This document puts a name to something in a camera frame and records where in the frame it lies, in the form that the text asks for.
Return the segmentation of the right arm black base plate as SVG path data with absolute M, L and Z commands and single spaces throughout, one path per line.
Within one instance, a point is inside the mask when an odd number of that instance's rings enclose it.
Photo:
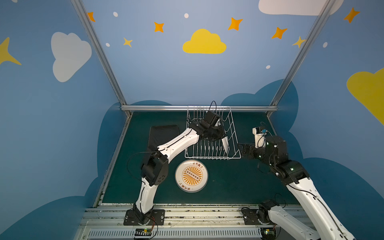
M 248 207 L 241 208 L 245 225 L 269 225 L 270 220 L 268 210 L 262 207 L 261 209 L 250 209 Z

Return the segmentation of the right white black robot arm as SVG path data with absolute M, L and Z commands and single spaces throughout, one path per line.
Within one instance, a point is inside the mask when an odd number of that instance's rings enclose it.
M 260 224 L 276 224 L 296 240 L 355 239 L 321 197 L 303 165 L 290 160 L 285 140 L 279 136 L 259 135 L 254 144 L 239 144 L 238 147 L 249 159 L 269 166 L 300 203 L 314 228 L 297 220 L 274 200 L 259 205 L 256 215 Z

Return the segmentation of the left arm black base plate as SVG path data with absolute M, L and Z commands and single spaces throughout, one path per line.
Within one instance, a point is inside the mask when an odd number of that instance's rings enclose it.
M 123 225 L 124 226 L 163 226 L 165 221 L 165 211 L 164 210 L 152 210 L 149 213 L 145 214 L 141 217 L 137 212 L 133 209 L 129 209 L 126 211 Z

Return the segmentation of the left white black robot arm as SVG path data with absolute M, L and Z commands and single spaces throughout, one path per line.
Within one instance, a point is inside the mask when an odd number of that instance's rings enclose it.
M 147 224 L 152 216 L 154 198 L 158 186 L 169 173 L 169 164 L 182 151 L 202 139 L 209 141 L 221 140 L 225 137 L 222 119 L 200 120 L 192 122 L 178 136 L 159 146 L 151 146 L 146 152 L 141 166 L 141 189 L 133 211 L 141 225 Z

